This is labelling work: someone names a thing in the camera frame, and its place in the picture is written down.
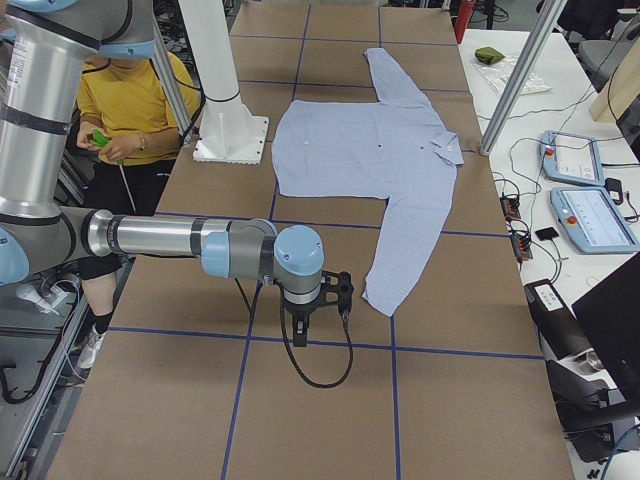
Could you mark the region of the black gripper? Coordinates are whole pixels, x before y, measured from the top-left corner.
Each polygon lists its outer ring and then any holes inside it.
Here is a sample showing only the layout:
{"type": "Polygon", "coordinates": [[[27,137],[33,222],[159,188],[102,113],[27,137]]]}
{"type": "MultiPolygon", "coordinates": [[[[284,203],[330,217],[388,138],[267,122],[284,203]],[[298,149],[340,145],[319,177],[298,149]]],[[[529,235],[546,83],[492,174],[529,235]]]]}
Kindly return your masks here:
{"type": "Polygon", "coordinates": [[[285,310],[291,314],[293,328],[293,345],[295,347],[306,346],[306,330],[309,328],[311,314],[319,307],[319,301],[296,304],[287,299],[284,300],[285,310]]]}

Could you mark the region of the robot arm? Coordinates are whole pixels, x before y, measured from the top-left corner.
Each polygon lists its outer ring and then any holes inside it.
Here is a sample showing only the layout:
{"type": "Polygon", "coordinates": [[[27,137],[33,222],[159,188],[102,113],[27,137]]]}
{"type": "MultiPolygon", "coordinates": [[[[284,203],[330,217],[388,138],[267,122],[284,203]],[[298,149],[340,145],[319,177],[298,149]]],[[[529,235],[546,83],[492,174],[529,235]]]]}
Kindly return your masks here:
{"type": "Polygon", "coordinates": [[[148,58],[149,1],[11,1],[16,37],[1,104],[1,280],[111,253],[196,257],[215,277],[280,288],[287,345],[303,346],[311,313],[328,288],[320,236],[306,226],[277,230],[256,219],[124,216],[54,202],[85,60],[148,58]]]}

